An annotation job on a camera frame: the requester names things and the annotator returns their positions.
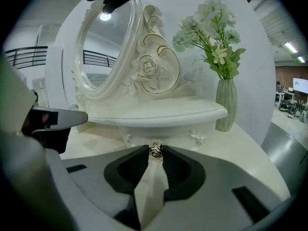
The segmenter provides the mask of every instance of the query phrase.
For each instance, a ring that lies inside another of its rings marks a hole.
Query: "ribbed vase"
[[[226,118],[216,121],[216,129],[223,132],[229,131],[232,128],[237,112],[237,92],[232,79],[219,81],[216,103],[219,103],[228,110],[228,116]]]

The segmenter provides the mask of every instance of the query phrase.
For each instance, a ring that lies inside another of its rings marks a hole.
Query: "gray floor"
[[[281,173],[290,194],[296,194],[308,173],[308,151],[272,122],[261,147]]]

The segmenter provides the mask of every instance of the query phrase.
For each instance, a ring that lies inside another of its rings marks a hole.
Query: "fluorescent light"
[[[299,60],[301,63],[304,63],[304,62],[305,62],[305,60],[304,60],[304,58],[303,58],[302,56],[299,56],[299,57],[298,57],[298,60]]]
[[[288,47],[292,51],[292,53],[297,53],[297,50],[293,47],[292,44],[286,43],[285,46]]]
[[[110,18],[111,18],[111,14],[102,13],[102,14],[100,15],[100,19],[101,19],[102,21],[108,21]]]

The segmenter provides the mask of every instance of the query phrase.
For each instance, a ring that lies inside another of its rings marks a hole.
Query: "mirror frame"
[[[90,99],[101,99],[110,95],[110,93],[118,87],[116,80],[121,80],[121,76],[125,74],[124,68],[126,67],[127,58],[135,51],[135,41],[138,37],[139,24],[142,21],[143,16],[143,6],[142,0],[131,0],[131,15],[128,24],[128,29],[121,46],[118,58],[115,65],[105,80],[105,82],[98,88],[90,84],[90,81],[86,73],[82,70],[83,64],[83,47],[86,39],[87,32],[95,20],[97,15],[104,7],[103,0],[97,0],[91,4],[91,8],[86,11],[85,17],[82,21],[82,26],[80,28],[77,43],[76,43],[76,57],[75,57],[75,67],[73,69],[74,79],[76,85],[80,92]]]

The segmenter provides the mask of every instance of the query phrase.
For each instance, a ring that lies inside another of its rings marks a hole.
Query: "oval mirror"
[[[112,14],[100,11],[85,30],[80,70],[86,83],[99,88],[108,78],[120,53],[131,16],[128,2]]]

